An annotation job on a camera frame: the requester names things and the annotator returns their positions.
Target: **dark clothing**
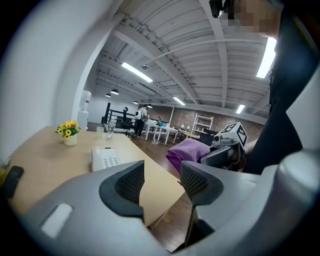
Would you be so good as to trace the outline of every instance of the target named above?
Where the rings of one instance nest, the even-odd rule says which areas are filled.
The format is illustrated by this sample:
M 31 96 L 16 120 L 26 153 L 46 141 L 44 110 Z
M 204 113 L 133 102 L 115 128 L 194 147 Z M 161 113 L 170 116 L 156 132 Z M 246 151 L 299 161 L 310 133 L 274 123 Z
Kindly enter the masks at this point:
M 134 133 L 138 136 L 141 136 L 141 132 L 144 128 L 145 122 L 141 120 L 137 120 L 135 124 Z
M 245 173 L 260 175 L 265 167 L 277 165 L 287 155 L 302 149 L 286 111 L 308 84 L 319 56 L 297 24 L 296 18 L 284 9 L 275 47 L 276 57 L 270 72 L 270 114 L 247 159 Z

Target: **wooden floor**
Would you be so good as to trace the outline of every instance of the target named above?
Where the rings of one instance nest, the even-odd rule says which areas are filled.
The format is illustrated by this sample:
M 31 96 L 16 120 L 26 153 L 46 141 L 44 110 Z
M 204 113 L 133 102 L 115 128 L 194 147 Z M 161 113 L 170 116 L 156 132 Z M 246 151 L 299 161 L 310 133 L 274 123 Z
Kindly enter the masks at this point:
M 99 123 L 88 123 L 88 131 L 95 132 L 97 126 L 102 126 Z M 160 142 L 164 142 L 165 136 L 162 135 Z M 137 145 L 144 153 L 152 158 L 157 164 L 171 173 L 176 178 L 180 179 L 180 174 L 171 165 L 166 158 L 169 145 L 152 144 L 152 140 L 132 139 L 132 142 Z M 158 223 L 153 223 L 150 227 L 150 232 L 163 245 L 165 249 L 173 252 L 186 239 L 188 225 L 191 217 L 192 204 L 184 193 L 180 199 L 168 210 Z

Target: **purple cloth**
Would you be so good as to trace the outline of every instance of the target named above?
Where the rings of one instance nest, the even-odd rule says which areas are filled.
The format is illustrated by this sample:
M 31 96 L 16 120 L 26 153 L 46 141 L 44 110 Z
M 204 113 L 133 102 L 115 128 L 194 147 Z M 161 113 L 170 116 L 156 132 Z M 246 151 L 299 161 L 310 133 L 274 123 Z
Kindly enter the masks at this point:
M 181 161 L 198 162 L 201 157 L 210 153 L 210 147 L 192 138 L 186 138 L 178 145 L 170 148 L 166 158 L 180 173 Z

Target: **white telephone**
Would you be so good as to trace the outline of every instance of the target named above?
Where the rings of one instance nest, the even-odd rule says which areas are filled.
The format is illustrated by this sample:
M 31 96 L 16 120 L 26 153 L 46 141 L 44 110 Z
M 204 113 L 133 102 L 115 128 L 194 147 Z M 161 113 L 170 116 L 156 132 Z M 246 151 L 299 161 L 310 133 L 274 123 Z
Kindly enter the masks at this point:
M 100 171 L 109 167 L 120 165 L 117 151 L 110 147 L 93 147 L 92 153 L 92 171 Z

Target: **table leg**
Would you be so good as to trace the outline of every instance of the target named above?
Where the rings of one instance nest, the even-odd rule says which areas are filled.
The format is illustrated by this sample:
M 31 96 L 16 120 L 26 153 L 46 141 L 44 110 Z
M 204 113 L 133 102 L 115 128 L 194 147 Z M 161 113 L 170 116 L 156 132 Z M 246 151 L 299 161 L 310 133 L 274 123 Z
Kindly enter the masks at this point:
M 148 127 L 146 128 L 146 131 L 145 131 L 145 140 L 148 139 L 149 131 L 150 131 L 150 125 L 148 125 Z
M 154 135 L 153 135 L 153 140 L 155 140 L 155 138 L 156 138 L 157 130 L 158 130 L 158 126 L 155 127 Z
M 173 144 L 176 142 L 177 135 L 178 135 L 178 132 L 176 131 L 176 132 L 174 133 Z
M 160 140 L 161 130 L 162 130 L 162 127 L 160 126 L 160 131 L 159 131 L 159 135 L 158 135 L 158 141 Z
M 165 137 L 165 143 L 167 145 L 168 138 L 169 138 L 170 130 L 166 130 L 166 137 Z

